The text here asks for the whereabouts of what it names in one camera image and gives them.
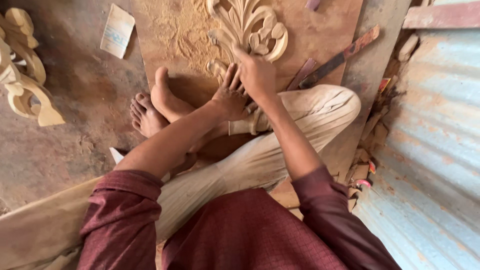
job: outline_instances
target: man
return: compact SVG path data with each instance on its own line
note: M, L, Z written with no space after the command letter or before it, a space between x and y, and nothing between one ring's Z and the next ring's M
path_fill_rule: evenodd
M164 269L399 269L380 240L348 212L347 188L334 183L317 154L358 114L358 97L339 86L277 95L273 65L235 53L242 65L236 73L230 65L212 100L197 110L171 94L165 68L157 71L151 97L132 100L132 124L148 139L89 198L79 268L154 269L156 239L174 233L163 249ZM247 94L259 107L254 113L245 108ZM157 204L164 182L190 167L206 142L270 128L274 134L166 184L162 195L199 186L184 192L180 206L172 205L176 196ZM303 222L263 189L237 191L274 184L285 167ZM197 210L192 205L205 203L202 196L218 197ZM184 202L192 197L197 199ZM170 233L165 231L173 226L155 225L159 217L159 224L188 221Z

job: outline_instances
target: concrete floor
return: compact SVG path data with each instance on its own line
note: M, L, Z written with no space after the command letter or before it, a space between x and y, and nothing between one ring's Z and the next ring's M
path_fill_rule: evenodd
M395 13L398 1L407 0L363 3L356 37L377 23L383 30L379 40L353 57L345 71L342 85L357 92L362 111L322 152L330 172L339 172L341 181L401 27L404 14ZM105 174L115 164L108 147L131 149L144 140L132 128L129 116L130 99L148 91L135 29L123 60L99 49L112 3L130 11L129 0L0 3L2 14L14 6L32 17L34 37L40 43L36 52L47 71L45 87L67 122L39 127L37 122L13 113L7 104L7 92L1 90L0 200L8 208L16 209ZM220 138L207 145L203 156L207 162L219 160L249 139L249 135L234 141ZM282 192L293 191L287 188Z

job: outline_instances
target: cream trousers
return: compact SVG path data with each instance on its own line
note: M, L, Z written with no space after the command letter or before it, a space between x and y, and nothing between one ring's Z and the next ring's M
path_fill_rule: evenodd
M319 85L279 93L295 123L319 152L360 111L357 95L341 86ZM269 130L261 110L232 122L230 134ZM202 205L222 194L277 184L287 176L274 133L261 135L224 160L178 175L162 187L155 223L157 242L172 236ZM61 269L81 249L79 230L95 178L0 217L0 269Z

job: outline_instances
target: wood carving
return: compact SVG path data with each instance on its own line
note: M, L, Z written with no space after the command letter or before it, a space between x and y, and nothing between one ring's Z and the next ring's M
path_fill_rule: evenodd
M9 91L8 103L18 115L38 119L40 126L65 123L42 86L45 68L33 51L38 42L32 34L32 20L24 10L11 8L5 17L0 15L0 84ZM40 104L32 103L33 96Z
M240 62L232 53L233 46L239 46L251 54L262 55L270 62L282 56L287 48L288 32L283 23L276 20L272 7L257 7L260 0L224 0L231 5L227 11L220 1L207 0L208 12L220 22L220 28L208 31L208 37L213 45L223 48L230 63ZM254 26L262 20L262 27L254 31ZM271 40L275 40L275 45L269 49ZM221 74L225 74L225 65L212 60L207 64L207 69L219 82L223 81Z

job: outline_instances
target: finished wooden carving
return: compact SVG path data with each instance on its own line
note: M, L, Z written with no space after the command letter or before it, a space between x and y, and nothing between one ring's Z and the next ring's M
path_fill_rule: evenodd
M233 46L239 46L249 53L263 55L270 62L282 56L287 48L288 32L283 23L276 20L272 7L257 7L260 0L224 1L231 5L230 10L225 10L220 0L207 0L208 12L220 22L220 28L208 31L208 37L213 45L223 48L230 63L240 62L232 53ZM254 25L261 20L263 26L253 32ZM269 49L268 43L272 39L275 40L275 45ZM207 70L221 83L227 67L219 60L211 60L207 64Z
M5 17L0 15L0 84L8 90L8 103L18 115L38 119L40 126L63 124L50 92L42 86L45 68L33 51L38 42L32 34L32 20L24 10L11 8ZM33 96L40 104L32 104Z

